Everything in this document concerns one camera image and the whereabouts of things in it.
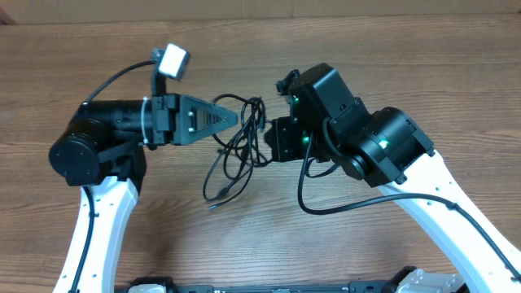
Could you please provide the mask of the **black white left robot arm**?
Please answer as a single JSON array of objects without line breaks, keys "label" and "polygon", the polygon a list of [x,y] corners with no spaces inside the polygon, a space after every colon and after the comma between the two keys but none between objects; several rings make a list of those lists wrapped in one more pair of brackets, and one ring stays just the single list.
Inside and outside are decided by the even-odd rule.
[{"label": "black white left robot arm", "polygon": [[83,102],[49,151],[51,167],[81,192],[56,292],[112,292],[125,229],[147,172],[144,150],[188,145],[233,127],[235,112],[198,98]]}]

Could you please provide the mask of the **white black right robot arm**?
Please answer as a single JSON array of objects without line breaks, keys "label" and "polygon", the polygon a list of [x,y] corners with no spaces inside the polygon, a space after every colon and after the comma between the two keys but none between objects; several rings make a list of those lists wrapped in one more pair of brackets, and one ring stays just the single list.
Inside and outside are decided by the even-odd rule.
[{"label": "white black right robot arm", "polygon": [[276,162],[331,161],[379,196],[343,206],[352,211],[393,202],[447,256],[454,275],[411,269],[390,292],[517,292],[520,252],[456,183],[433,141],[403,111],[368,112],[336,69],[320,63],[278,81],[290,113],[273,121],[265,140]]}]

